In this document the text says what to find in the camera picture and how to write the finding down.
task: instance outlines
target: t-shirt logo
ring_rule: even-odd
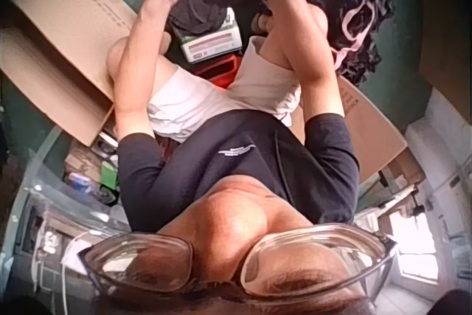
[[[246,154],[248,151],[250,151],[252,148],[255,148],[256,146],[254,144],[248,145],[247,147],[240,147],[240,148],[233,148],[229,150],[220,150],[218,151],[218,154],[222,154],[224,156],[239,156]]]

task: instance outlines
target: pink strap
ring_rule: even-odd
[[[370,19],[369,24],[364,29],[364,31],[360,32],[357,36],[353,37],[347,30],[347,25],[349,25],[349,23],[352,21],[354,16],[357,15],[361,11],[364,5],[368,6],[368,8],[372,11],[372,17]],[[344,17],[342,21],[342,31],[344,33],[344,36],[346,36],[346,38],[349,41],[352,41],[354,43],[351,47],[341,48],[339,51],[331,47],[331,51],[336,53],[336,62],[334,63],[334,69],[339,69],[339,67],[342,64],[342,61],[346,58],[347,53],[356,52],[359,50],[359,48],[361,48],[362,43],[366,39],[366,36],[369,33],[369,30],[374,23],[374,20],[375,20],[375,8],[372,5],[372,3],[367,0],[363,0],[361,5],[359,5],[357,8],[349,10],[347,12],[346,16]]]

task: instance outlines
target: eyeglasses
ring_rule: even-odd
[[[125,301],[222,297],[249,304],[292,303],[344,288],[374,300],[389,273],[396,242],[346,224],[322,224],[266,235],[224,285],[194,277],[195,254],[185,240],[131,233],[79,254],[101,294]],[[326,265],[337,265],[329,270]]]

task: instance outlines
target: black t-shirt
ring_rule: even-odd
[[[351,222],[359,166],[344,118],[316,116],[305,134],[303,146],[270,114],[229,111],[205,122],[167,163],[151,136],[125,137],[119,184],[132,230],[156,232],[230,175],[254,177],[314,224]]]

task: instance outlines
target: white shorts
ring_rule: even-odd
[[[291,126],[299,105],[300,86],[294,72],[258,55],[263,37],[251,37],[234,83],[221,89],[178,67],[147,107],[159,136],[184,142],[210,118],[227,111],[254,109],[274,115]]]

